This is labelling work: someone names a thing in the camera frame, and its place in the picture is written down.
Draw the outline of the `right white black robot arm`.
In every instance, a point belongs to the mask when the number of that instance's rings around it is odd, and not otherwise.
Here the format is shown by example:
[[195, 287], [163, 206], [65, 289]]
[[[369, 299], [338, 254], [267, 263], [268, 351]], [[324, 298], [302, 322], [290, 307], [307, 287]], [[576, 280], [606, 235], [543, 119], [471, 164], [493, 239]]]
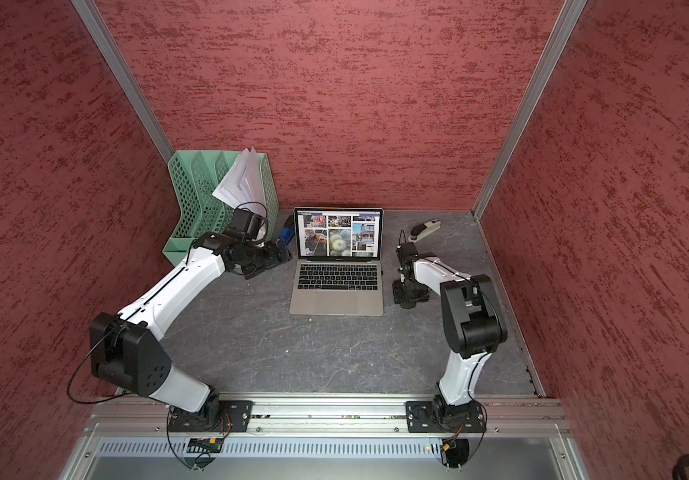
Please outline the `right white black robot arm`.
[[433, 293], [441, 300], [450, 356], [429, 420], [441, 431], [482, 425], [484, 410], [475, 388], [486, 362], [509, 335], [492, 279], [452, 268], [433, 254], [420, 254], [413, 242], [399, 244], [396, 252], [400, 278], [393, 282], [394, 302], [413, 309]]

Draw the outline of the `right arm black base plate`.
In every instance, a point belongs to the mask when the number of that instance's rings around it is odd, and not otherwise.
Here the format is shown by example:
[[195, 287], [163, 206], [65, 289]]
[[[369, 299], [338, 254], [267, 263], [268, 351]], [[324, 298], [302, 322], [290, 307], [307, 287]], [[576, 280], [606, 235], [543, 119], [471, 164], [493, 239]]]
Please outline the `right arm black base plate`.
[[484, 405], [476, 400], [454, 406], [436, 396], [432, 401], [408, 401], [405, 408], [410, 433], [487, 432]]

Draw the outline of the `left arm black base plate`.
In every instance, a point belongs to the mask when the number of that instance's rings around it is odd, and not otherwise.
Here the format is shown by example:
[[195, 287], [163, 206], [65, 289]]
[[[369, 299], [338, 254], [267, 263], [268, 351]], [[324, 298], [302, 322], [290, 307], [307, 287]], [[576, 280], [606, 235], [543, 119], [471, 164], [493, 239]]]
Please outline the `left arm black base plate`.
[[172, 432], [228, 432], [244, 433], [252, 417], [254, 402], [250, 400], [206, 400], [197, 412], [178, 407], [170, 408], [166, 422]]

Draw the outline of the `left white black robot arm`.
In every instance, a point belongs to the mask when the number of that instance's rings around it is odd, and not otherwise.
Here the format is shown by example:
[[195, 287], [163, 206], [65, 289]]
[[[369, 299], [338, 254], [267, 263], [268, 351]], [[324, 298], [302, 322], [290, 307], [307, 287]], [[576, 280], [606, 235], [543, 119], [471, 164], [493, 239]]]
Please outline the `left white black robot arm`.
[[192, 428], [217, 428], [224, 419], [218, 390], [174, 366], [162, 340], [184, 308], [222, 274], [250, 279], [291, 259], [282, 238], [268, 244], [216, 232], [196, 238], [184, 260], [142, 297], [92, 320], [92, 375], [170, 406]]

